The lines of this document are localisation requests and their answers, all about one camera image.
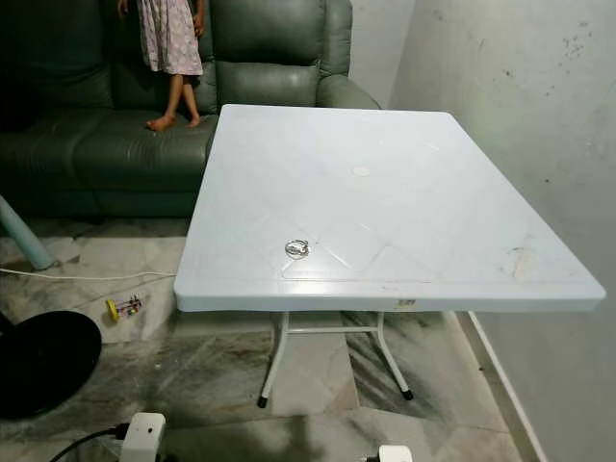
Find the sofa armrest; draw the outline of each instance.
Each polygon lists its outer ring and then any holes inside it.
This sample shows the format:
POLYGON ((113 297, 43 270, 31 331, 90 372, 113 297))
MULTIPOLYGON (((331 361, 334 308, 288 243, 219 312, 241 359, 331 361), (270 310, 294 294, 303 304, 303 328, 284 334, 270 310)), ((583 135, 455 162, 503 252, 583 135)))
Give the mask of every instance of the sofa armrest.
POLYGON ((321 108, 381 109, 369 94, 348 80, 345 75, 330 75, 319 82, 317 106, 321 108))

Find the floor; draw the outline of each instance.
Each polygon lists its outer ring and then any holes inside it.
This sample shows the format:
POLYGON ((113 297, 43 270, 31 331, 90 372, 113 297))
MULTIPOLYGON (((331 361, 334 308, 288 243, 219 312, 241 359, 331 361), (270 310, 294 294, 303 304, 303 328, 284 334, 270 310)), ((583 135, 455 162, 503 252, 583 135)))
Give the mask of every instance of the floor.
MULTIPOLYGON (((46 274, 174 272, 186 220, 33 224, 62 262, 46 274)), ((28 264, 0 237, 3 268, 28 264)), ((0 276, 0 310, 13 321, 73 310, 99 326, 99 364, 76 396, 37 418, 0 421, 0 460, 48 460, 88 432, 138 411, 165 414, 164 454, 244 462, 351 462, 379 445, 408 446, 419 462, 521 461, 486 378, 453 314, 391 314, 386 339, 416 398, 405 401, 368 334, 293 336, 266 409, 256 406, 274 346, 275 315, 175 310, 172 277, 51 281, 0 276), (137 295, 142 310, 112 322, 105 300, 137 295)), ((292 325, 353 325, 371 314, 296 314, 292 325)), ((117 460, 99 439, 66 461, 117 460)))

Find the child's foot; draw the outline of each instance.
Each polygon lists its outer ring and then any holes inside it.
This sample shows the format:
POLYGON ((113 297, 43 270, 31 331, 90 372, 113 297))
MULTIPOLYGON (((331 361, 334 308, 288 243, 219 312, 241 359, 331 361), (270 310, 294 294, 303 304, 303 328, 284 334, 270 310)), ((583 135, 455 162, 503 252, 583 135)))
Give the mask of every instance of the child's foot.
POLYGON ((191 121, 189 122, 189 128, 197 127, 199 125, 199 123, 201 123, 201 117, 200 116, 194 116, 191 119, 191 121))
POLYGON ((163 130, 166 130, 174 123, 175 123, 175 117, 171 115, 163 115, 162 117, 157 118, 156 120, 148 120, 147 122, 145 122, 145 125, 147 125, 147 128, 149 128, 150 130, 153 130, 155 132, 162 132, 163 130))

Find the white cable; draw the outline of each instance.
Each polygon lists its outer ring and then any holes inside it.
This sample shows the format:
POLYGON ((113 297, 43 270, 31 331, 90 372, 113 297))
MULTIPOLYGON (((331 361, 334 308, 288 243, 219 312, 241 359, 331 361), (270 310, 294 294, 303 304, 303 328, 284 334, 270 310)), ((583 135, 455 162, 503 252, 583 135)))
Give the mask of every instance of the white cable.
POLYGON ((19 274, 22 276, 42 277, 43 279, 64 279, 64 280, 79 280, 79 281, 117 281, 119 279, 132 279, 134 277, 141 276, 163 276, 174 277, 174 272, 157 272, 157 271, 144 271, 135 274, 127 274, 125 276, 108 276, 108 277, 89 277, 89 276, 52 276, 49 274, 38 274, 37 272, 16 271, 14 269, 0 268, 0 272, 6 272, 9 274, 19 274))

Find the table top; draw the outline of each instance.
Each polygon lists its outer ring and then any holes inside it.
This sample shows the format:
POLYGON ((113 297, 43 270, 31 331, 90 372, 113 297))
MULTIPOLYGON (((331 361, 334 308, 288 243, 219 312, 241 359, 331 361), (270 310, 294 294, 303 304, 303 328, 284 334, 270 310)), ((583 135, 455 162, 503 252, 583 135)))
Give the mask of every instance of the table top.
POLYGON ((605 295, 451 115, 242 105, 222 109, 174 290, 183 311, 583 311, 605 295))

